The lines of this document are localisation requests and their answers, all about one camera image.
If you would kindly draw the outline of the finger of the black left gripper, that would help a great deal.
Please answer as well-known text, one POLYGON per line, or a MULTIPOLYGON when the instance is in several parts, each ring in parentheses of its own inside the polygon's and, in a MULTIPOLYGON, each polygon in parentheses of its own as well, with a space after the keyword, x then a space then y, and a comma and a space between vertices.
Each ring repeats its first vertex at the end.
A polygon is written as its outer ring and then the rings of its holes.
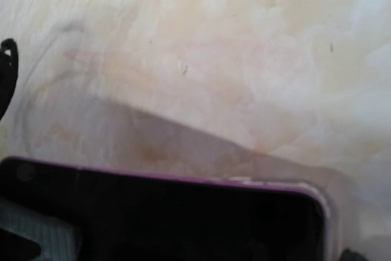
POLYGON ((15 93, 17 79, 18 47, 14 39, 5 39, 1 42, 1 119, 15 93))

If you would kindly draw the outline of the clear magsafe phone case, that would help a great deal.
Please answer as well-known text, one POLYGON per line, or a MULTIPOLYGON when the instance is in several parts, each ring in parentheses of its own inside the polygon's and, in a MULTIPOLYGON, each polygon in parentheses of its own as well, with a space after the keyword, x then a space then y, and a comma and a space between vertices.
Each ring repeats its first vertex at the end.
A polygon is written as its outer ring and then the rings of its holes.
POLYGON ((301 193, 311 197, 320 204, 324 215, 324 260, 338 259, 340 249, 338 218, 330 198, 319 186, 306 180, 252 179, 250 177, 230 177, 222 183, 242 188, 301 193))

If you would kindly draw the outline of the black phone table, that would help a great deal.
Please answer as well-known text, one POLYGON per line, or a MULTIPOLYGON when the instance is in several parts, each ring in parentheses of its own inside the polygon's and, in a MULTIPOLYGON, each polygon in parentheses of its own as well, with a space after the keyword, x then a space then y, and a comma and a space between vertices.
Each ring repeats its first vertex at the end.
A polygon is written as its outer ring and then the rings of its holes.
POLYGON ((324 260, 305 192, 1 161, 1 196, 76 225, 81 260, 324 260))

